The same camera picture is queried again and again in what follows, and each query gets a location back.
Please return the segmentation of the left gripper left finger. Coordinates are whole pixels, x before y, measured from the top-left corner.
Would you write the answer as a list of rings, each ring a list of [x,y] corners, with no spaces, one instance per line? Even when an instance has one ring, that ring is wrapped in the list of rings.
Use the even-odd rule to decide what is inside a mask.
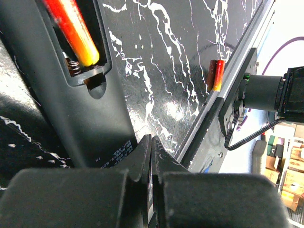
[[[152,137],[112,168],[24,169],[0,199],[3,228],[145,228]]]

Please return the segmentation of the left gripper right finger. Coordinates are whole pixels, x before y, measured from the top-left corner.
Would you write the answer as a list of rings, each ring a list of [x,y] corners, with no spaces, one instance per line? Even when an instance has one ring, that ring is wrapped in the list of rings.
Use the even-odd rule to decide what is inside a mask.
[[[153,206],[160,228],[289,228],[273,183],[255,174],[192,173],[152,139]]]

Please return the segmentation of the black remote control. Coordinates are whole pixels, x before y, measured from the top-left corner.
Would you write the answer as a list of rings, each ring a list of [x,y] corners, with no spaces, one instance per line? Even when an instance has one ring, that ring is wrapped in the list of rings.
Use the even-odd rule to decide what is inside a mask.
[[[97,66],[71,76],[43,2],[0,3],[1,31],[77,167],[114,166],[137,146],[102,4],[78,2],[103,57]]]

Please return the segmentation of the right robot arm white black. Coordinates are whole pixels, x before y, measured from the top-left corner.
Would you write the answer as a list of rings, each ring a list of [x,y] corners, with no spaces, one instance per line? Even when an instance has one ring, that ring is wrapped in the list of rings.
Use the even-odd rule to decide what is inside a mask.
[[[304,124],[304,68],[289,68],[283,76],[249,75],[239,86],[244,107],[276,112],[288,122]]]

